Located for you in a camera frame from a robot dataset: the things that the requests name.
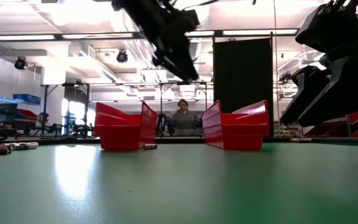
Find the green tabletop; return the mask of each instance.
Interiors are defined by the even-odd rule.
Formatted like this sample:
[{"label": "green tabletop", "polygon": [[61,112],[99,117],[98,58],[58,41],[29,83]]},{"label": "green tabletop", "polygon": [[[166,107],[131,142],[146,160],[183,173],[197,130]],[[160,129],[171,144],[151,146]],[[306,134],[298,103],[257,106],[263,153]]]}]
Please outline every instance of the green tabletop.
[{"label": "green tabletop", "polygon": [[358,146],[16,151],[0,156],[0,224],[6,223],[358,224]]}]

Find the red bin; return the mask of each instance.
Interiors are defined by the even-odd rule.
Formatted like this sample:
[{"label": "red bin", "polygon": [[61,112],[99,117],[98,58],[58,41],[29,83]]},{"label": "red bin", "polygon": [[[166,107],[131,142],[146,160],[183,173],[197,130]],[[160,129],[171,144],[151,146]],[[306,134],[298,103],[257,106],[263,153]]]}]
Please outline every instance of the red bin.
[{"label": "red bin", "polygon": [[109,151],[138,150],[155,142],[158,114],[142,103],[141,114],[127,114],[112,106],[96,104],[95,137]]},{"label": "red bin", "polygon": [[267,101],[222,113],[216,101],[202,115],[205,143],[227,150],[259,150],[269,137]]}]

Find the ceiling light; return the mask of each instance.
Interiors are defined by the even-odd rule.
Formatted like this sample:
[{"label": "ceiling light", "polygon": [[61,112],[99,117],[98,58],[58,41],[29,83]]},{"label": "ceiling light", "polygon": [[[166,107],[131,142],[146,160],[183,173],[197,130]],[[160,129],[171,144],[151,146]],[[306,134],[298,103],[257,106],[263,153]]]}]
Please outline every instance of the ceiling light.
[{"label": "ceiling light", "polygon": [[190,39],[191,43],[212,43],[211,39]]},{"label": "ceiling light", "polygon": [[131,32],[123,33],[110,33],[110,34],[64,34],[62,37],[66,40],[78,40],[78,39],[123,39],[132,38],[134,35]]},{"label": "ceiling light", "polygon": [[199,30],[199,31],[193,31],[193,32],[188,32],[186,33],[187,37],[197,37],[197,36],[213,36],[215,34],[215,31],[210,31],[210,30]]},{"label": "ceiling light", "polygon": [[225,30],[223,31],[223,35],[270,35],[270,33],[278,34],[278,35],[295,35],[298,30],[297,29],[279,29],[279,30]]},{"label": "ceiling light", "polygon": [[158,86],[159,83],[123,83],[124,86]]},{"label": "ceiling light", "polygon": [[0,41],[15,40],[54,40],[53,35],[0,35]]}]

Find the security camera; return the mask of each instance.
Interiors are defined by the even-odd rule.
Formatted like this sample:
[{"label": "security camera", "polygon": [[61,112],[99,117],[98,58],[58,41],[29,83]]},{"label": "security camera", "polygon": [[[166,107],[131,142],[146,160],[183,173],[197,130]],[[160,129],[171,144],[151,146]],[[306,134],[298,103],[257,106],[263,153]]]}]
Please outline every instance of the security camera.
[{"label": "security camera", "polygon": [[117,55],[117,62],[124,63],[128,61],[128,55],[126,50],[120,50]]},{"label": "security camera", "polygon": [[26,70],[28,63],[25,61],[25,57],[18,57],[15,62],[15,68],[18,70]]}]

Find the black curtain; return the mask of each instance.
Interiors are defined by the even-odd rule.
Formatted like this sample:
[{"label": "black curtain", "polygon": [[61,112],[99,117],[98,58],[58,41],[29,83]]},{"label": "black curtain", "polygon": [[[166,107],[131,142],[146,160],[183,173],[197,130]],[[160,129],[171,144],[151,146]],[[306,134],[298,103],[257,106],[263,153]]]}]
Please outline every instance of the black curtain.
[{"label": "black curtain", "polygon": [[214,100],[223,113],[267,100],[273,136],[271,38],[214,43]]}]

